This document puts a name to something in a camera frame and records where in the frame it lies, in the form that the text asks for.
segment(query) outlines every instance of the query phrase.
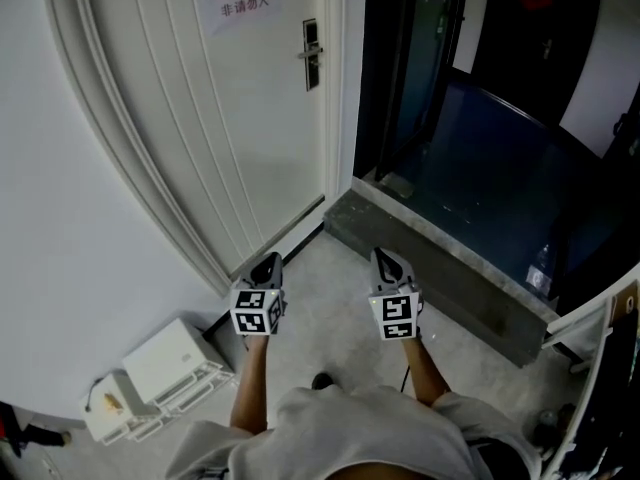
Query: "person's left arm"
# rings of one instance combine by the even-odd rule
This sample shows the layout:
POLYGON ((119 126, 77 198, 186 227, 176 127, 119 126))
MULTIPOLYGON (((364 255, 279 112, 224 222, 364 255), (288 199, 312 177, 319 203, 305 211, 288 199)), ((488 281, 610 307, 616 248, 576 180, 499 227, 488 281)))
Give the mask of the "person's left arm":
POLYGON ((229 425, 258 435, 267 430, 267 346, 269 336, 251 336, 229 425))

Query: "concrete floor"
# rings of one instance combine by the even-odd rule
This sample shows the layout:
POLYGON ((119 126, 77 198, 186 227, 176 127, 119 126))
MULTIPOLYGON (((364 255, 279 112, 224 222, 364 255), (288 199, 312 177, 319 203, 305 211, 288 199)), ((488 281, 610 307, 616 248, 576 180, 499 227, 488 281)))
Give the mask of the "concrete floor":
MULTIPOLYGON (((347 390, 388 384, 400 387, 406 362, 398 342, 381 342, 367 304, 368 263, 321 233, 285 269, 287 315, 272 338, 268 358, 268 403, 294 386, 307 386, 328 371, 347 390)), ((518 422, 529 433, 543 408, 575 402, 583 377, 568 374, 568 360, 552 350, 518 369, 475 336, 432 307, 420 316, 423 339, 454 391, 480 398, 518 422)), ((230 364, 241 369, 244 348, 225 325, 216 342, 230 364)), ((87 431, 72 431, 68 448, 30 445, 22 460, 2 454, 18 479, 146 480, 163 471, 191 421, 227 423, 236 386, 228 384, 147 441, 94 443, 87 431)), ((411 383, 407 393, 412 394, 411 383)))

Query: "black shoe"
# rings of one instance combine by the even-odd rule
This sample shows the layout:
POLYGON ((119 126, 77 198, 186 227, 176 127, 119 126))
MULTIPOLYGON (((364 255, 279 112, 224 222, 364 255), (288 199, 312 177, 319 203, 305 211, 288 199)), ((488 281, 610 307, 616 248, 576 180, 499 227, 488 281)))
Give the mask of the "black shoe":
POLYGON ((335 382, 333 382, 331 376, 328 373, 322 372, 313 378, 311 389, 314 391, 320 391, 321 389, 328 388, 334 384, 335 382))

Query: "white cube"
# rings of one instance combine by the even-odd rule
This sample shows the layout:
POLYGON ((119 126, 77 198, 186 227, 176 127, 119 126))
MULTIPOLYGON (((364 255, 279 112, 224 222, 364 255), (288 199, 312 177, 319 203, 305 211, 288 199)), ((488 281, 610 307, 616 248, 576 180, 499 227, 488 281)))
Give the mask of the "white cube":
POLYGON ((282 312, 281 290, 231 291, 231 319, 238 334, 273 334, 282 312))
POLYGON ((417 336, 419 293, 369 297, 369 305, 383 340, 402 340, 417 336))

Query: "door panel groove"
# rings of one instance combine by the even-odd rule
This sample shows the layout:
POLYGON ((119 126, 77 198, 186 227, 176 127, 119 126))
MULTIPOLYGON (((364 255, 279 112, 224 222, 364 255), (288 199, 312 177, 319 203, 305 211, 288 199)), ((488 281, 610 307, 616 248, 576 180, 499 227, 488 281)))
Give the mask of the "door panel groove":
POLYGON ((198 181, 201 185, 201 187, 203 188, 203 190, 205 191, 206 195, 207 195, 207 199, 209 200, 209 203, 211 204, 215 214, 217 215, 218 219, 220 220, 220 223, 222 224, 223 229, 225 230, 226 234, 229 237, 229 240, 231 242, 231 244, 233 245, 234 249, 236 250, 238 256, 244 261, 246 259, 246 255, 244 255, 240 248, 238 247, 238 244, 236 243, 236 241, 234 240, 231 232, 229 231, 229 228, 227 227, 227 224, 224 222, 224 220, 222 219, 222 215, 220 214, 220 212, 218 211, 218 208, 216 207, 215 203, 213 202, 213 198, 211 196, 211 193, 209 191, 209 188, 207 187, 206 183, 203 180, 202 177, 202 173, 200 172, 200 169, 197 166, 197 163, 195 162, 195 159, 193 157, 193 153, 191 151, 191 148, 189 147, 189 145, 187 144, 187 141, 184 138, 184 133, 182 131, 182 127, 179 124, 179 121, 176 117, 175 114, 175 109, 173 106, 173 103, 171 102, 171 99, 169 98, 169 95, 167 93, 167 88, 166 88, 166 84, 165 84, 165 80, 160 72, 160 69, 158 67, 158 61, 157 61, 157 55, 156 52, 153 48, 153 45, 151 44, 151 41, 149 39, 149 32, 147 30, 147 22, 145 20, 145 15, 144 15, 144 11, 142 9, 142 4, 141 4, 141 0, 136 0, 136 6, 138 8, 138 13, 140 14, 140 20, 142 23, 142 29, 144 32, 144 36, 145 36, 145 42, 147 44, 147 48, 149 49, 149 53, 151 55, 151 59, 153 61, 153 66, 155 69, 155 72, 158 76, 158 80, 160 81, 160 86, 162 88, 162 92, 164 95, 164 98, 167 102, 167 105, 169 107, 169 111, 171 113, 171 118, 178 130, 178 135, 180 137, 180 140, 182 141, 182 144, 184 145, 186 151, 187 151, 187 155, 189 156, 189 160, 191 162, 191 164, 193 165, 194 171, 196 172, 196 175, 198 177, 198 181))
POLYGON ((236 208, 236 205, 235 205, 235 203, 233 201, 233 197, 231 196, 231 192, 229 191, 229 187, 227 185, 227 181, 224 178, 224 175, 222 173, 222 169, 220 169, 220 164, 218 162, 216 154, 213 151, 213 146, 211 144, 211 138, 209 137, 209 132, 207 131, 207 128, 204 125, 204 122, 202 120, 202 115, 200 113, 200 108, 198 107, 198 104, 196 103, 196 97, 195 97, 194 92, 193 92, 193 87, 192 87, 192 84, 191 84, 191 80, 190 80, 189 74, 187 73, 187 69, 186 69, 185 64, 184 64, 184 55, 183 55, 183 52, 182 52, 182 48, 180 47, 180 41, 178 40, 178 36, 176 34, 176 25, 175 25, 174 13, 173 13, 173 11, 171 9, 171 3, 169 2, 169 0, 165 0, 165 4, 167 6, 167 12, 169 13, 169 23, 171 25, 171 32, 173 34, 173 40, 176 43, 176 49, 178 51, 178 58, 180 59, 180 66, 182 68, 185 80, 187 82, 187 87, 189 89, 189 96, 191 98, 191 102, 192 102, 193 107, 195 109, 196 115, 198 116, 198 123, 200 125, 200 129, 202 130, 202 134, 204 135, 204 138, 206 140, 207 147, 209 148, 209 153, 211 154, 211 159, 213 160, 213 163, 216 166, 216 169, 218 170, 218 173, 220 175, 220 180, 222 181, 222 186, 224 187, 224 190, 225 190, 225 192, 227 194, 227 197, 229 198, 229 202, 231 203, 231 207, 232 207, 232 209, 233 209, 233 211, 234 211, 234 213, 236 215, 236 218, 238 219, 238 222, 240 223, 240 229, 244 233, 244 236, 247 239, 247 242, 249 243, 250 248, 252 250, 255 250, 256 246, 252 243, 251 237, 249 236, 249 233, 247 233, 247 230, 246 230, 244 224, 242 223, 242 219, 240 217, 238 209, 236 208))
POLYGON ((198 5, 197 5, 197 0, 191 0, 193 3, 193 10, 196 14, 196 21, 198 24, 198 35, 200 37, 200 44, 202 46, 202 51, 204 52, 204 57, 206 59, 206 65, 207 65, 207 72, 209 74, 209 81, 211 82, 211 88, 213 90, 213 94, 216 100, 216 105, 218 107, 218 112, 220 113, 220 120, 222 122, 222 127, 224 129, 224 133, 225 133, 225 138, 227 139, 227 143, 229 145, 229 150, 231 151, 231 157, 233 158, 233 164, 236 170, 236 173, 238 174, 238 179, 240 180, 240 185, 242 186, 242 192, 244 194, 244 197, 247 201, 247 205, 249 206, 249 211, 251 212, 251 217, 253 218, 253 221, 256 225, 256 229, 258 230, 258 234, 260 235, 260 239, 262 240, 262 245, 264 245, 265 243, 265 238, 264 238, 264 234, 262 233, 262 230, 260 229, 260 224, 258 223, 258 219, 256 218, 255 215, 255 211, 253 209, 253 205, 251 204, 251 199, 249 198, 249 193, 247 191, 247 187, 246 184, 244 182, 244 178, 242 177, 242 171, 240 170, 240 165, 238 164, 238 158, 236 156, 236 152, 235 149, 233 147, 233 143, 231 141, 231 136, 229 133, 229 127, 227 125, 226 119, 224 117, 224 114, 222 113, 222 107, 220 105, 220 97, 218 95, 218 89, 216 87, 216 83, 215 83, 215 78, 213 76, 213 70, 211 69, 211 61, 209 59, 209 53, 207 51, 207 48, 205 46, 205 42, 204 42, 204 37, 203 37, 203 31, 202 31, 202 22, 200 20, 200 11, 198 10, 198 5))

